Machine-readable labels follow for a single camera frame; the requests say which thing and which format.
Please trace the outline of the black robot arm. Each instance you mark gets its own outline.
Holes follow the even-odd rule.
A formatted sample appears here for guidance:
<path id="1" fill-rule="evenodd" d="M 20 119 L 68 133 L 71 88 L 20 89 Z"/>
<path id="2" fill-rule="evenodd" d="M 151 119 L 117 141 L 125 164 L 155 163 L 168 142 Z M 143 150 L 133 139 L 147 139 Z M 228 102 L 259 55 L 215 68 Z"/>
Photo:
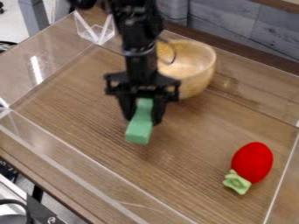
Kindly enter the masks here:
<path id="1" fill-rule="evenodd" d="M 182 82 L 162 74 L 158 67 L 156 42 L 164 30 L 156 0 L 68 0 L 81 10 L 100 5 L 115 20 L 121 37 L 121 52 L 125 71 L 107 73 L 105 94 L 117 98 L 124 118 L 131 120 L 136 113 L 136 101 L 154 101 L 150 119 L 159 124 L 170 102 L 179 100 Z"/>

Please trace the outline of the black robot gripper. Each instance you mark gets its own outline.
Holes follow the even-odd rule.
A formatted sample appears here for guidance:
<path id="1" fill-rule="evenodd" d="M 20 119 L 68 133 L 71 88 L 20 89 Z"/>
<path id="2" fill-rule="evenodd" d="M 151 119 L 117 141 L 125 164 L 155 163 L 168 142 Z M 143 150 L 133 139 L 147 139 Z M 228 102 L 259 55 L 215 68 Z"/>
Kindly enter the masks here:
<path id="1" fill-rule="evenodd" d="M 124 118 L 129 121 L 136 112 L 136 98 L 154 98 L 152 121 L 158 125 L 163 121 L 167 101 L 178 102 L 182 82 L 160 73 L 154 74 L 148 83 L 133 82 L 125 72 L 107 73 L 105 94 L 119 97 L 119 105 Z"/>

